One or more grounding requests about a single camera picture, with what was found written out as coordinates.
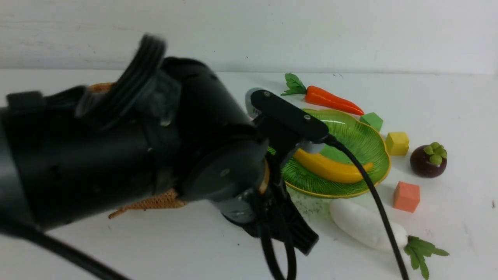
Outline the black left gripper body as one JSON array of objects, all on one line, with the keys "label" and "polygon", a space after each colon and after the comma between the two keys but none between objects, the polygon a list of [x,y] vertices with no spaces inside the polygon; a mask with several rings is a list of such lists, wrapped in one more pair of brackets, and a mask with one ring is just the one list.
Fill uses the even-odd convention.
[{"label": "black left gripper body", "polygon": [[291,238],[282,213],[282,205],[292,200],[286,189],[281,170],[292,156],[294,155],[276,154],[269,145],[265,156],[266,167],[269,170],[266,190],[262,194],[244,191],[235,199],[226,202],[222,209],[224,218],[242,227],[247,234],[255,238],[264,236],[263,228],[267,229],[269,237]]}]

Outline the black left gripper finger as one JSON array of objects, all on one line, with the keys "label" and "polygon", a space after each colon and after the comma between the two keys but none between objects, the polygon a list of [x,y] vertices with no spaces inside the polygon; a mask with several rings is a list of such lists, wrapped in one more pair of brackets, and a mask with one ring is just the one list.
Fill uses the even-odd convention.
[{"label": "black left gripper finger", "polygon": [[282,205],[282,213],[287,223],[295,248],[308,256],[319,241],[319,235],[308,225],[292,202]]}]

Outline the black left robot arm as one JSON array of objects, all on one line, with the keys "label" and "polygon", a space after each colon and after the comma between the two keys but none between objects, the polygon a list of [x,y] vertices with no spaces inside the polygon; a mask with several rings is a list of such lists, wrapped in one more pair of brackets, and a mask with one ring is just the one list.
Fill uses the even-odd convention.
[{"label": "black left robot arm", "polygon": [[249,117],[217,75],[165,57],[145,34],[109,90],[86,85],[45,96],[7,94],[1,108],[1,221],[46,231],[173,190],[208,200],[231,223],[309,254],[319,237],[285,188],[281,169],[318,121],[270,92]]}]

